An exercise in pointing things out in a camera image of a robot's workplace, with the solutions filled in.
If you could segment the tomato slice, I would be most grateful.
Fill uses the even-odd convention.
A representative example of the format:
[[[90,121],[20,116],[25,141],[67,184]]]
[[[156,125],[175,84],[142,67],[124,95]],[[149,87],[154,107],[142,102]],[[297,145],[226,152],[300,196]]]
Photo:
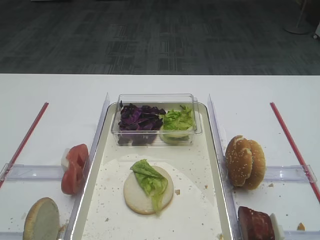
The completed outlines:
[[[68,169],[70,168],[71,164],[74,164],[76,167],[80,167],[80,169],[83,171],[86,162],[89,159],[89,151],[87,145],[82,143],[73,146],[68,151],[66,159],[68,160]]]

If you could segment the shredded green lettuce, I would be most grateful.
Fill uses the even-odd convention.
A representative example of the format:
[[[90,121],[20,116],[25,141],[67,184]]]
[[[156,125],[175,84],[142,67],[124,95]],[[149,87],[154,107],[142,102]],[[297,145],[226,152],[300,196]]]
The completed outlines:
[[[180,105],[181,110],[169,110],[162,116],[163,125],[161,131],[175,131],[175,133],[160,134],[159,137],[167,144],[179,145],[191,141],[190,133],[178,133],[179,131],[194,131],[196,128],[194,111],[186,106]]]

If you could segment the green lettuce leaf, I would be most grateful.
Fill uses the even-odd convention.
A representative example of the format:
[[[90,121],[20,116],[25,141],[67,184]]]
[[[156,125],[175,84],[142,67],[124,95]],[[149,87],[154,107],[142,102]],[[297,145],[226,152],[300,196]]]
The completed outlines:
[[[147,197],[150,197],[152,208],[160,214],[163,209],[163,197],[168,187],[168,180],[155,170],[146,159],[135,162],[131,167],[135,178]]]

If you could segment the stacked meat patties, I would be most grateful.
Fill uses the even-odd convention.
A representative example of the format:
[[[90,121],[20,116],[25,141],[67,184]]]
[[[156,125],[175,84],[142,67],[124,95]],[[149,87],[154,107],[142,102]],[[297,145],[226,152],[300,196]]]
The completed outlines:
[[[271,218],[264,212],[240,206],[238,221],[244,240],[274,240],[275,233]]]

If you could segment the clear plastic container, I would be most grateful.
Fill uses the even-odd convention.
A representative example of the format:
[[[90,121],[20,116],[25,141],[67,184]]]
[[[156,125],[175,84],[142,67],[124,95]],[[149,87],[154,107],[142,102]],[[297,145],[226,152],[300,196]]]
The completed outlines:
[[[110,130],[120,146],[191,145],[199,104],[190,93],[120,94]]]

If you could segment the right clear long divider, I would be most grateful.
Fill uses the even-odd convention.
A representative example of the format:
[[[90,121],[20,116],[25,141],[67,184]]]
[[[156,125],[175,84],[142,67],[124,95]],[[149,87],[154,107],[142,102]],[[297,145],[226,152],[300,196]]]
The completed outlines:
[[[228,171],[225,163],[225,155],[223,146],[221,143],[221,134],[219,124],[216,117],[216,110],[211,95],[208,95],[207,101],[209,119],[212,131],[212,137],[214,141],[214,147],[217,158],[218,171],[220,176],[224,208],[226,211],[226,218],[228,222],[228,232],[230,240],[242,240],[241,228],[238,222],[237,208],[235,207],[235,201],[233,198],[233,187],[228,180]]]

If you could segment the clear long divider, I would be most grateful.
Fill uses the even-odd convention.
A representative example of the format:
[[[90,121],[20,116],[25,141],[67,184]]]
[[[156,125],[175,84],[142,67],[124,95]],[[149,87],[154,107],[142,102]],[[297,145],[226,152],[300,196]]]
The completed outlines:
[[[78,216],[80,213],[80,208],[81,208],[81,205],[82,205],[82,202],[84,199],[84,194],[85,194],[86,187],[87,187],[87,181],[88,181],[88,178],[90,177],[90,174],[91,174],[92,164],[94,162],[94,158],[95,158],[95,155],[97,152],[97,147],[99,144],[99,140],[101,137],[101,133],[103,130],[103,126],[104,126],[104,122],[105,122],[105,118],[106,118],[106,114],[107,114],[107,110],[108,110],[109,105],[110,105],[110,97],[109,97],[109,94],[106,93],[105,100],[104,100],[102,110],[101,110],[101,114],[99,117],[99,121],[97,124],[97,128],[96,128],[94,138],[92,141],[92,145],[91,145],[91,148],[89,151],[88,160],[87,160],[86,164],[84,165],[83,186],[82,186],[80,192],[75,197],[75,201],[74,201],[74,205],[73,205],[73,208],[72,208],[72,211],[70,214],[68,225],[64,231],[63,237],[61,238],[62,240],[71,240],[72,239],[72,235],[75,230],[77,219],[78,219]]]
[[[214,141],[214,147],[217,158],[218,171],[220,176],[224,208],[226,211],[226,218],[228,222],[228,232],[230,240],[242,240],[241,228],[238,222],[237,208],[235,207],[235,201],[233,198],[233,187],[228,180],[228,171],[225,163],[225,155],[223,146],[221,143],[221,134],[219,124],[216,117],[216,110],[211,95],[208,95],[207,101],[209,119],[212,131],[212,137]]]

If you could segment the bottom bun on tray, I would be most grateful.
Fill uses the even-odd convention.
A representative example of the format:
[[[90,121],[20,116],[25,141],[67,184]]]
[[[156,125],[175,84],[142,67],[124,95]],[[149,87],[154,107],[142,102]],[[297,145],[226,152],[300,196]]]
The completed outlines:
[[[160,204],[160,212],[171,202],[174,194],[174,184],[171,176],[166,170],[159,166],[153,166],[161,175],[168,180],[168,185],[164,191]],[[124,182],[123,186],[124,200],[127,206],[134,212],[143,215],[155,214],[156,211],[152,205],[152,199],[140,187],[134,172],[131,172]]]

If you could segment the sesame bun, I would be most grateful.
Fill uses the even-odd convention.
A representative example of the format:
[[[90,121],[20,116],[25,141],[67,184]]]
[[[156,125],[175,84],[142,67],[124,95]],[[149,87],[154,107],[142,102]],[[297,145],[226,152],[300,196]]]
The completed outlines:
[[[233,137],[225,152],[229,180],[235,187],[242,187],[250,177],[253,165],[249,141],[242,135]]]
[[[256,189],[263,181],[266,172],[266,159],[262,147],[254,140],[249,140],[252,153],[252,170],[245,182],[248,190]]]

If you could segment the silver metal tray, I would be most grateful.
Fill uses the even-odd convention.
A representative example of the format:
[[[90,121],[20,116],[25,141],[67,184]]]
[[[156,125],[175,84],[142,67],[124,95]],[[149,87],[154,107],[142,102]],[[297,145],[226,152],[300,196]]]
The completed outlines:
[[[233,238],[208,111],[200,104],[202,132],[191,145],[119,146],[111,132],[117,104],[106,108],[72,240],[231,240]],[[165,169],[173,197],[160,215],[133,212],[124,183],[146,159]]]

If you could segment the sesame bun rear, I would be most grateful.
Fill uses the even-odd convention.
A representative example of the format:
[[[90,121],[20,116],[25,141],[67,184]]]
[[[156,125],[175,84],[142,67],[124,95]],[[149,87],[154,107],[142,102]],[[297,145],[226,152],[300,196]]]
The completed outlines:
[[[254,140],[249,140],[252,153],[252,170],[245,182],[248,190],[256,189],[263,181],[266,172],[266,159],[262,147]]]

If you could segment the left clear long divider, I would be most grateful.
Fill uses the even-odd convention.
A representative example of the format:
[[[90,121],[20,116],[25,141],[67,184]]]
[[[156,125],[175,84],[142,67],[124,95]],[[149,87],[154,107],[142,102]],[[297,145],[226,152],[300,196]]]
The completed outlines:
[[[81,208],[81,205],[82,205],[82,202],[84,199],[84,194],[85,194],[86,187],[87,187],[87,181],[88,181],[88,178],[90,177],[90,174],[91,174],[92,164],[94,162],[94,158],[95,158],[95,155],[97,152],[97,147],[99,144],[99,140],[101,137],[101,133],[103,130],[103,126],[104,126],[104,122],[105,122],[105,118],[106,118],[106,114],[107,114],[107,110],[108,110],[109,105],[110,105],[110,97],[109,97],[109,94],[106,93],[105,100],[104,100],[102,110],[101,110],[101,114],[99,117],[99,121],[97,124],[97,128],[96,128],[94,138],[92,141],[92,145],[91,145],[91,148],[89,151],[88,160],[87,160],[86,164],[84,165],[83,186],[82,186],[80,192],[75,197],[75,201],[74,201],[74,205],[73,205],[73,208],[72,208],[72,211],[70,214],[68,225],[64,231],[63,237],[61,238],[62,240],[71,240],[72,239],[72,235],[75,230],[77,219],[78,219],[78,216],[80,213],[80,208]]]

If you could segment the red straw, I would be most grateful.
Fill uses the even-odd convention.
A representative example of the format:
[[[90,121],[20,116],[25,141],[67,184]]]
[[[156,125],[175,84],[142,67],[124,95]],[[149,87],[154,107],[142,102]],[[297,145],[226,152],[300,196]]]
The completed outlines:
[[[310,186],[311,186],[311,188],[312,188],[312,190],[313,190],[313,192],[314,192],[314,194],[315,194],[315,196],[316,196],[316,198],[317,198],[317,200],[319,202],[320,201],[320,190],[317,187],[315,177],[312,176],[312,173],[311,173],[312,169],[307,166],[307,164],[306,164],[303,156],[301,155],[301,153],[300,153],[300,151],[299,151],[299,149],[298,149],[298,147],[297,147],[297,145],[296,145],[296,143],[295,143],[295,141],[294,141],[289,129],[286,126],[286,123],[284,122],[284,120],[283,120],[278,108],[276,107],[276,104],[274,102],[270,102],[269,104],[270,104],[270,106],[271,106],[271,108],[272,108],[272,110],[273,110],[273,112],[274,112],[274,114],[275,114],[275,116],[276,116],[276,118],[277,118],[277,120],[278,120],[278,122],[279,122],[279,124],[280,124],[280,126],[281,126],[281,128],[282,128],[282,130],[283,130],[283,132],[284,132],[284,134],[285,134],[285,136],[286,136],[286,138],[287,138],[287,140],[288,140],[288,142],[289,142],[289,144],[290,144],[290,146],[291,146],[291,148],[292,148],[292,150],[293,150],[293,152],[294,152],[294,154],[295,154],[295,156],[296,156],[296,158],[297,158],[297,160],[299,162],[299,164],[302,166],[302,168],[303,168],[303,170],[304,170],[304,172],[305,172],[305,174],[306,174],[306,176],[308,178],[309,184],[310,184]]]
[[[43,114],[45,113],[46,109],[48,108],[49,103],[45,102],[40,109],[39,113],[37,114],[36,118],[32,122],[32,125],[28,129],[27,133],[25,134],[24,138],[22,139],[21,143],[19,144],[17,150],[15,151],[14,155],[12,156],[11,160],[9,163],[6,163],[5,166],[2,168],[2,171],[0,173],[0,186],[5,182],[6,176],[10,172],[11,168],[15,164],[17,158],[19,157],[20,153],[22,152],[23,148],[25,147],[26,143],[28,142],[31,134],[33,133],[34,129],[38,125],[39,121],[41,120]]]

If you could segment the clear rail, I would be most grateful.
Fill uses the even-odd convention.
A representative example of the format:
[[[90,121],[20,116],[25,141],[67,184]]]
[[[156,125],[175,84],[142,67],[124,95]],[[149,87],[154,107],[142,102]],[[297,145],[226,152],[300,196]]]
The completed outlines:
[[[23,232],[1,231],[0,240],[22,240]]]
[[[263,181],[316,183],[317,178],[310,165],[267,166]]]
[[[320,240],[320,231],[286,230],[285,240]]]
[[[60,165],[6,164],[0,172],[1,181],[60,181],[64,175]]]

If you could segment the right lower clear rail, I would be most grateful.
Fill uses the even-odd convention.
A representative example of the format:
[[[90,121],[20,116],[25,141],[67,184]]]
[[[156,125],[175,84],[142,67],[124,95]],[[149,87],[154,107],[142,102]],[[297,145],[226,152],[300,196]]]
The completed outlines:
[[[320,231],[286,230],[285,240],[320,240]]]

